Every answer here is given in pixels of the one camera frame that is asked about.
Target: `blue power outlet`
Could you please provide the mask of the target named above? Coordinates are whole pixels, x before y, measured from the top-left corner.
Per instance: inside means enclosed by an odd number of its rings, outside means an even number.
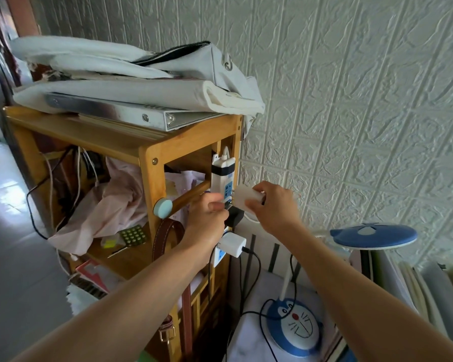
[[[233,189],[233,182],[229,182],[226,186],[225,186],[225,197],[224,198],[228,198],[231,196],[231,191]]]

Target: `forearm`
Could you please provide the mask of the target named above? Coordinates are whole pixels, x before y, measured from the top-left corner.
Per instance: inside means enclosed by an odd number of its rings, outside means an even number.
[[[278,239],[301,263],[359,360],[453,361],[450,340],[342,261],[305,228],[299,225],[279,231]]]
[[[135,360],[204,266],[194,247],[177,246],[91,305],[17,361]]]

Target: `bag handle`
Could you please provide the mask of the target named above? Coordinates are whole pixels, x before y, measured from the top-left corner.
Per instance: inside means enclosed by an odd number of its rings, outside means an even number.
[[[153,242],[153,261],[157,260],[161,255],[165,253],[166,243],[168,241],[169,232],[173,229],[176,233],[178,243],[183,239],[184,227],[181,222],[173,219],[164,219],[159,225]],[[181,295],[181,301],[183,303],[183,337],[184,337],[184,355],[190,356],[193,353],[193,322],[191,316],[191,291],[190,285],[186,287]],[[173,319],[171,315],[168,315],[158,329],[161,341],[169,343],[168,329],[173,329],[173,338],[176,336],[176,330],[173,325]],[[166,332],[166,339],[163,338],[163,333]]]

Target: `wall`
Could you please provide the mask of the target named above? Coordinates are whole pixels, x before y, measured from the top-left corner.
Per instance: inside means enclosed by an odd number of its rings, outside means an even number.
[[[292,188],[314,228],[409,224],[412,263],[453,256],[453,0],[32,1],[43,34],[212,41],[267,104],[242,182]]]

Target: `person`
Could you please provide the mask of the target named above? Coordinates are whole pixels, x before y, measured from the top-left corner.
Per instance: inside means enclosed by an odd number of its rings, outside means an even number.
[[[452,341],[309,233],[290,190],[269,182],[254,189],[266,194],[265,204],[245,204],[301,263],[358,360],[453,362]],[[228,217],[221,199],[222,194],[202,194],[190,206],[179,245],[14,361],[135,360],[208,263]]]

